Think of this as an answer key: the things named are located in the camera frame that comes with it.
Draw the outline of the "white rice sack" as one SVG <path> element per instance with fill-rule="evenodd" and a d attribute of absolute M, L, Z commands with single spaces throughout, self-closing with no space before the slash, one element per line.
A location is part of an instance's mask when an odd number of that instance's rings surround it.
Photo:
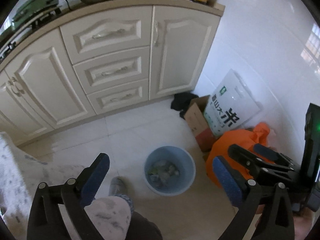
<path fill-rule="evenodd" d="M 260 107 L 231 69 L 209 96 L 203 115 L 213 135 L 218 138 L 238 128 L 259 111 Z"/>

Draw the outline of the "black cloth on floor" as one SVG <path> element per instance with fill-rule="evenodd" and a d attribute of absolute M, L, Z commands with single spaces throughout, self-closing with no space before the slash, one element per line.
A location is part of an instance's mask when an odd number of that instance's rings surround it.
<path fill-rule="evenodd" d="M 190 92 L 177 93 L 174 95 L 174 99 L 171 102 L 170 108 L 178 111 L 180 117 L 184 119 L 184 115 L 189 108 L 191 100 L 196 98 L 199 98 L 199 96 Z"/>

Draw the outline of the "gas stove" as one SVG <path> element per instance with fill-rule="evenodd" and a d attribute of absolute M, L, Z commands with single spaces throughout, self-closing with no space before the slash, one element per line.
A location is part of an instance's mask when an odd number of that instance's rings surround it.
<path fill-rule="evenodd" d="M 61 15 L 61 6 L 51 7 L 40 12 L 36 16 L 27 20 L 19 28 L 13 30 L 8 28 L 1 34 L 1 62 L 16 48 L 16 46 L 24 40 L 28 35 L 32 34 L 42 26 Z"/>

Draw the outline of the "blue trash bin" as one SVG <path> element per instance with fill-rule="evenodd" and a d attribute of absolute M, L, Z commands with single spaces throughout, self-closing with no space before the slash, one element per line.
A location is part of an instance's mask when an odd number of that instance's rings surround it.
<path fill-rule="evenodd" d="M 196 175 L 192 156 L 176 146 L 162 146 L 152 151 L 144 163 L 146 185 L 161 196 L 177 196 L 191 187 Z"/>

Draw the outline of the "orange bag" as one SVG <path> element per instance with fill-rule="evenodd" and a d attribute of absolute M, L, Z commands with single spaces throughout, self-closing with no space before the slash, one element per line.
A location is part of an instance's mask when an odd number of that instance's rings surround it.
<path fill-rule="evenodd" d="M 245 179 L 252 179 L 253 177 L 249 174 L 248 169 L 241 166 L 235 160 L 228 156 L 229 146 L 236 144 L 240 147 L 257 154 L 259 158 L 263 159 L 267 163 L 272 163 L 272 161 L 267 160 L 262 155 L 254 152 L 253 146 L 255 144 L 261 144 L 267 146 L 267 137 L 270 133 L 270 128 L 264 122 L 260 122 L 251 131 L 247 129 L 237 129 L 225 132 L 216 142 L 214 142 L 212 149 L 206 160 L 206 174 L 208 178 L 219 188 L 222 185 L 219 183 L 217 176 L 213 169 L 213 160 L 217 156 L 223 156 L 231 166 L 231 168 L 238 170 Z"/>

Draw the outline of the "round table with patterned cloth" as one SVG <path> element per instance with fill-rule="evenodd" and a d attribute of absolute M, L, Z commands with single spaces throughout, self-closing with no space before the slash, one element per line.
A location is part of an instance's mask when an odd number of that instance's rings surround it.
<path fill-rule="evenodd" d="M 1 133 L 1 239 L 125 239 L 126 200 L 96 194 L 110 168 L 107 154 L 89 167 L 41 162 Z"/>

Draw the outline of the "cardboard box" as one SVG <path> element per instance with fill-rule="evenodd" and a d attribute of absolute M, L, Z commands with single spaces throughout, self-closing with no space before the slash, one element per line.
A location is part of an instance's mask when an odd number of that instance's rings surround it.
<path fill-rule="evenodd" d="M 191 129 L 202 152 L 210 152 L 216 141 L 208 122 L 204 118 L 204 110 L 207 106 L 209 95 L 191 100 L 184 119 Z"/>

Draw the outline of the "person's leg and shoe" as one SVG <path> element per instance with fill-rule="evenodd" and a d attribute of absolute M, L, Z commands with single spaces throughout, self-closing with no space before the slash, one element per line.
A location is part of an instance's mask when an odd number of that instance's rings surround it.
<path fill-rule="evenodd" d="M 108 195 L 123 198 L 130 207 L 131 221 L 125 239 L 163 239 L 157 225 L 135 211 L 133 200 L 129 197 L 127 187 L 120 177 L 111 180 Z"/>

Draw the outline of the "green electric cooker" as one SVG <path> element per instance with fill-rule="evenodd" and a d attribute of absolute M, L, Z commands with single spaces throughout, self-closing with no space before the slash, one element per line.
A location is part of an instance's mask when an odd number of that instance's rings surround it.
<path fill-rule="evenodd" d="M 59 0 L 27 0 L 16 11 L 12 22 L 18 23 L 25 21 L 33 14 L 36 14 L 49 7 L 55 7 L 59 4 Z"/>

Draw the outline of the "lower cream cabinets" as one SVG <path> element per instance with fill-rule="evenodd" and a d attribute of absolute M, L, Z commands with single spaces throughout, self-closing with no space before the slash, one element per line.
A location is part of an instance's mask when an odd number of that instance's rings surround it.
<path fill-rule="evenodd" d="M 1 64 L 1 130 L 16 145 L 193 90 L 222 11 L 143 5 L 76 18 Z"/>

